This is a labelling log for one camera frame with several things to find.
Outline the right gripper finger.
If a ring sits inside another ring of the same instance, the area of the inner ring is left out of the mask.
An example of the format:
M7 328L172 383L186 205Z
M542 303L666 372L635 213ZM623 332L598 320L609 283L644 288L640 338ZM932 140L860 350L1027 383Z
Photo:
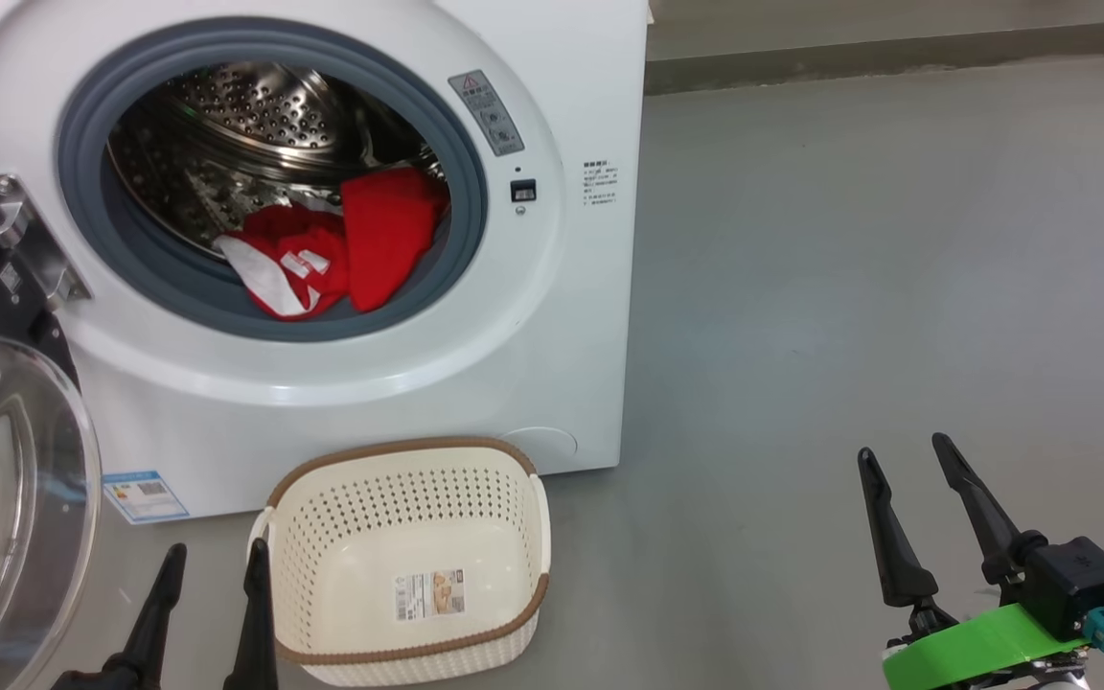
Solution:
M931 445L936 454L940 468L951 489L959 493L965 514L976 533L981 551L981 575L987 584L1011 585L1018 580L1020 567L1009 556L1009 545L1020 534L1002 506L987 489L986 484L956 448L955 442L946 433L934 433Z
M893 608L923 606L938 593L936 578L921 566L892 507L892 489L871 448L858 453L859 476L884 603Z

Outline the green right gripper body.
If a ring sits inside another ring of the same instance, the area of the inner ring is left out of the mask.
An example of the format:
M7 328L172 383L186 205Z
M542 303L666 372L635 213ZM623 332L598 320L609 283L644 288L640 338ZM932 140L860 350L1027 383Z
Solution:
M882 668L889 690L941 690L1047 656L1069 654L1089 643L1078 633L1060 641L1025 607L1012 604L887 652Z

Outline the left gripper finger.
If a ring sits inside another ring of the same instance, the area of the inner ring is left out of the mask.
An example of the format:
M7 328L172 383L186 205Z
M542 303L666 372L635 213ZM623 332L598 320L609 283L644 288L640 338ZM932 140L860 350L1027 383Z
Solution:
M279 690L273 638L270 550L264 539L251 541L242 590L248 603L233 668L224 679L223 690Z
M187 567L187 545L168 549L123 651L102 668L108 690L161 690L172 611L178 607Z

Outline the red and white garment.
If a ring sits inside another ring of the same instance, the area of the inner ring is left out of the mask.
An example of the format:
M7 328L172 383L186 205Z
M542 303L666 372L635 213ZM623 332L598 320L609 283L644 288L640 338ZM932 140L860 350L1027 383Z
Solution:
M294 322L338 302L381 309L432 250L450 205L447 184L415 169L360 176L340 192L340 210L291 200L212 243L264 314Z

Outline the cream basket with brown rim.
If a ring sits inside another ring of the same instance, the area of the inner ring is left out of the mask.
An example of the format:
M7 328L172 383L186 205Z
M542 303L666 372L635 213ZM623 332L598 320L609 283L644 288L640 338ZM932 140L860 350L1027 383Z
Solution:
M552 564L546 490L505 440L439 437L325 455L251 526L270 550L276 652L323 684L424 684L512 664ZM464 569L466 612L395 620L400 575Z

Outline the printed product label sticker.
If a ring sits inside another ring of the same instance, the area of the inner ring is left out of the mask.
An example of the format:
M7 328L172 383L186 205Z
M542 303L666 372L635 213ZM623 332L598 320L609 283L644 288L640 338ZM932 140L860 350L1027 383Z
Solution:
M456 616L466 612L464 569L400 575L391 580L395 620L415 623L429 617Z

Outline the white washing machine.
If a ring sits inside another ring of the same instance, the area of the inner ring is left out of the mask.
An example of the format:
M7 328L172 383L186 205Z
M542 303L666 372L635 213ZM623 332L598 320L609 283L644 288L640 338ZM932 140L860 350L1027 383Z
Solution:
M270 342L153 305L98 257L59 185L61 119L115 49L220 17L288 19L376 47L452 106L485 164L486 237L428 310L384 331ZM376 443L578 442L619 459L647 0L0 0L0 174L22 180L92 293L53 311L105 474L155 471L189 518L259 510L304 460ZM448 85L482 70L526 150L496 157ZM538 180L538 200L510 182Z

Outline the metal door hinge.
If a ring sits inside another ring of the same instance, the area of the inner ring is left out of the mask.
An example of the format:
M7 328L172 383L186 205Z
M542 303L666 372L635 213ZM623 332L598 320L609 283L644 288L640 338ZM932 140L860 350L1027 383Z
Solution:
M45 296L47 309L91 300L92 293L61 248L34 200L15 174L0 174L0 247L22 261Z

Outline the grey rubber door gasket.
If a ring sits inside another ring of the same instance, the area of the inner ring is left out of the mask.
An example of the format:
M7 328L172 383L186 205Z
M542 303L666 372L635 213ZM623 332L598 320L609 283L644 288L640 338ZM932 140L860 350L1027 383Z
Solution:
M365 91L402 115L437 156L450 205L432 250L381 309L338 302L284 323L264 314L223 257L188 247L136 204L106 156L120 115L171 76L227 62L310 67ZM376 47L288 19L220 17L167 26L115 49L67 102L57 144L59 185L83 238L129 287L198 326L250 340L323 342L372 335L429 309L459 282L486 237L485 164L468 127L425 79Z

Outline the steel washer drum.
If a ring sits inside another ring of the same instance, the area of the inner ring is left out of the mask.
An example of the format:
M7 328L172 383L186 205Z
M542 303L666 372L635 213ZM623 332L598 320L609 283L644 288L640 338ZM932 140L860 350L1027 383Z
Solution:
M159 83L112 126L105 152L149 217L214 261L215 238L263 208L341 213L341 185L359 176L445 176L425 137L371 93L266 61Z

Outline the blue energy label sticker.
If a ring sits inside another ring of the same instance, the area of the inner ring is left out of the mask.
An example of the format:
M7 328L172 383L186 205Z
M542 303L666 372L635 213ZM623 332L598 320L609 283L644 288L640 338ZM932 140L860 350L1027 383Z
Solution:
M105 474L102 489L131 526L176 521L190 516L170 485L156 471Z

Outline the round white filter cover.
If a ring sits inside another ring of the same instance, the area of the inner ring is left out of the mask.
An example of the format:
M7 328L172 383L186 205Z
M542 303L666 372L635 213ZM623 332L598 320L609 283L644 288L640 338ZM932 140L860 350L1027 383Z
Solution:
M499 440L524 453L540 474L573 473L578 442L564 429L528 426L505 432Z

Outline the grey warning sticker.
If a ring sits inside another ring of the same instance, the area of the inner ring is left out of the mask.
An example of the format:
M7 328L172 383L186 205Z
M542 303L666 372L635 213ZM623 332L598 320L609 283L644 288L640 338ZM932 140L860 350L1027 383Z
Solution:
M526 150L524 139L518 132L512 115L482 70L450 76L448 87L470 112L473 121L477 123L496 157Z

